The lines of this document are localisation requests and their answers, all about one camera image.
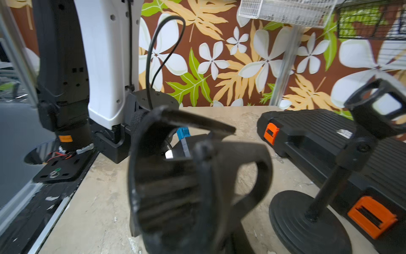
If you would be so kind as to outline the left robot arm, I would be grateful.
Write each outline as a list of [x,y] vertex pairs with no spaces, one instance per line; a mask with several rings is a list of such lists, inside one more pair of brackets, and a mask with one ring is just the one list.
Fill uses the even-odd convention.
[[175,59],[184,30],[164,14],[154,35],[142,1],[33,1],[42,126],[59,140],[59,157],[95,148],[115,163],[128,155],[131,132],[151,109],[179,103],[158,88],[162,69],[184,74]]

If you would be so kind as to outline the black stand pole with clip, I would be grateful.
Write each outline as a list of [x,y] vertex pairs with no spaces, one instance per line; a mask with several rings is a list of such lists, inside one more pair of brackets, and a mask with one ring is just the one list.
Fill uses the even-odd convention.
[[[386,95],[398,102],[400,107],[381,113],[373,105]],[[333,173],[306,211],[310,222],[317,222],[352,172],[363,169],[380,140],[406,132],[405,124],[393,122],[406,113],[406,88],[403,85],[376,79],[356,90],[344,106],[350,110],[356,130],[337,155]]]

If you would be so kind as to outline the black round base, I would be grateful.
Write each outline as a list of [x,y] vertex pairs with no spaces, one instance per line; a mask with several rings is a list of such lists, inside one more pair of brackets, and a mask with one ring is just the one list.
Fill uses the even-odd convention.
[[351,254],[350,237],[328,208],[315,222],[306,217],[313,200],[294,190],[275,195],[269,217],[279,240],[292,254]]

